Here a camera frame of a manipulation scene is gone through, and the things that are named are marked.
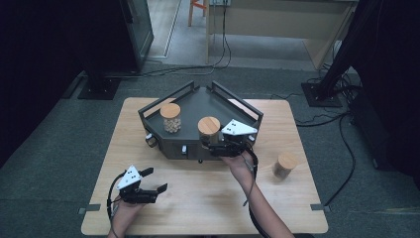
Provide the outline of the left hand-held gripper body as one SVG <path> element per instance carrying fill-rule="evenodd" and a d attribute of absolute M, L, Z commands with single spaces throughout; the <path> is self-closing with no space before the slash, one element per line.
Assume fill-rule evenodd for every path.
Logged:
<path fill-rule="evenodd" d="M 129 166 L 117 184 L 120 197 L 129 203 L 155 203 L 158 198 L 158 192 L 140 188 L 143 178 L 139 175 L 139 170 L 134 166 Z"/>

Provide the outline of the dark grey corner shelf rack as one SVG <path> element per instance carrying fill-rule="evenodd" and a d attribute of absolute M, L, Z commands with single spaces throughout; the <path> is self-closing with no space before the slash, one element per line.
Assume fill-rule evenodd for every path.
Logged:
<path fill-rule="evenodd" d="M 167 133 L 163 129 L 163 118 L 159 111 L 167 103 L 175 103 L 181 109 L 181 129 L 176 133 Z M 217 118 L 221 124 L 220 130 L 235 119 L 256 128 L 258 132 L 263 119 L 262 112 L 216 81 L 207 87 L 196 86 L 190 81 L 170 95 L 140 109 L 139 115 L 150 147 L 159 148 L 171 160 L 194 160 L 199 163 L 219 159 L 202 148 L 197 128 L 201 118 Z M 246 150 L 252 148 L 257 136 L 258 133 Z"/>

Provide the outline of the person's right hand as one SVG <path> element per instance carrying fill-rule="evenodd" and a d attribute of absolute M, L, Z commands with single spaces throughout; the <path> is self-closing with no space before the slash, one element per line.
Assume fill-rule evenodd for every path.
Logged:
<path fill-rule="evenodd" d="M 254 163 L 248 152 L 243 152 L 237 157 L 222 157 L 222 161 L 229 167 L 233 177 L 239 183 L 253 180 Z"/>

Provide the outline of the black metal stand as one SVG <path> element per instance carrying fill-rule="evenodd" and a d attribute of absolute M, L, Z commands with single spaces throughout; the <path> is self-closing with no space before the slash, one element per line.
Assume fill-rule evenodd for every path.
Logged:
<path fill-rule="evenodd" d="M 348 32 L 326 74 L 318 83 L 306 82 L 301 84 L 306 100 L 311 107 L 341 106 L 334 87 L 356 57 L 358 40 L 361 38 L 368 15 L 368 0 L 360 0 Z"/>
<path fill-rule="evenodd" d="M 85 60 L 83 67 L 87 81 L 78 99 L 113 100 L 121 80 L 103 76 L 91 60 Z"/>

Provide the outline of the light wooden desk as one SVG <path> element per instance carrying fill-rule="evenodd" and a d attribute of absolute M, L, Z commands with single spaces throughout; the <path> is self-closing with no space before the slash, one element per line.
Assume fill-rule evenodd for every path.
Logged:
<path fill-rule="evenodd" d="M 302 39 L 319 69 L 347 33 L 359 0 L 229 0 L 207 5 L 206 35 Z"/>

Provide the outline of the dark equipment box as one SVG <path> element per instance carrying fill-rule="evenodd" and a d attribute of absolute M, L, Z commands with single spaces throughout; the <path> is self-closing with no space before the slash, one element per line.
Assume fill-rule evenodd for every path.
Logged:
<path fill-rule="evenodd" d="M 394 171 L 394 167 L 389 163 L 386 156 L 386 144 L 389 135 L 382 126 L 366 94 L 360 91 L 349 104 L 349 107 L 354 122 L 366 139 L 371 152 L 373 167 L 380 171 Z"/>

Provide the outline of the glass jar with dark contents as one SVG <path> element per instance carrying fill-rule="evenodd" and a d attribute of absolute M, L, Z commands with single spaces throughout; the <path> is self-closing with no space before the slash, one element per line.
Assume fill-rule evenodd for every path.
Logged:
<path fill-rule="evenodd" d="M 297 164 L 297 159 L 293 154 L 281 153 L 272 166 L 273 175 L 278 179 L 286 179 Z"/>

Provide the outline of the person's left hand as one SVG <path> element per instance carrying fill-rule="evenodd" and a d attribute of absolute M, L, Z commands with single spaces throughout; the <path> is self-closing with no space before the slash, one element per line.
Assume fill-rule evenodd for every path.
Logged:
<path fill-rule="evenodd" d="M 124 200 L 119 200 L 114 205 L 113 220 L 118 224 L 130 225 L 144 207 L 145 205 L 143 203 L 129 203 Z"/>

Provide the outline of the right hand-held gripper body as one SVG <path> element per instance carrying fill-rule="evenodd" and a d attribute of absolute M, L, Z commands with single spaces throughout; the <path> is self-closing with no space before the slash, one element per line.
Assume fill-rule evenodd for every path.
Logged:
<path fill-rule="evenodd" d="M 232 119 L 220 132 L 222 137 L 217 143 L 220 147 L 209 150 L 214 157 L 237 157 L 255 140 L 258 130 L 240 121 Z"/>

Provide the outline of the wooden chair with orange bar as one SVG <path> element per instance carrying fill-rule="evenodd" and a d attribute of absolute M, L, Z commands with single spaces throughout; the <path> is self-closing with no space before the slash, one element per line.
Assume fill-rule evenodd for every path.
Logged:
<path fill-rule="evenodd" d="M 190 0 L 187 26 L 188 27 L 192 26 L 193 13 L 194 13 L 195 8 L 200 9 L 202 11 L 202 16 L 206 18 L 208 6 L 209 6 L 209 0 Z"/>

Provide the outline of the glass jar with wooden lid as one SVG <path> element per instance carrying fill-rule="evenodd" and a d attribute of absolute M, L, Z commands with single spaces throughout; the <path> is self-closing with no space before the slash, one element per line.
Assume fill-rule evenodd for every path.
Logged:
<path fill-rule="evenodd" d="M 204 143 L 215 144 L 219 140 L 219 120 L 212 116 L 203 117 L 197 124 L 199 139 Z"/>

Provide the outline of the glass jar with pale beans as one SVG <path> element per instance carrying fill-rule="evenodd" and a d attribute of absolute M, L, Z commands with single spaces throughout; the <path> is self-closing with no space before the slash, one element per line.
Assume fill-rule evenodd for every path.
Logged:
<path fill-rule="evenodd" d="M 176 133 L 181 129 L 180 106 L 175 103 L 167 103 L 160 108 L 163 118 L 163 129 L 167 133 Z"/>

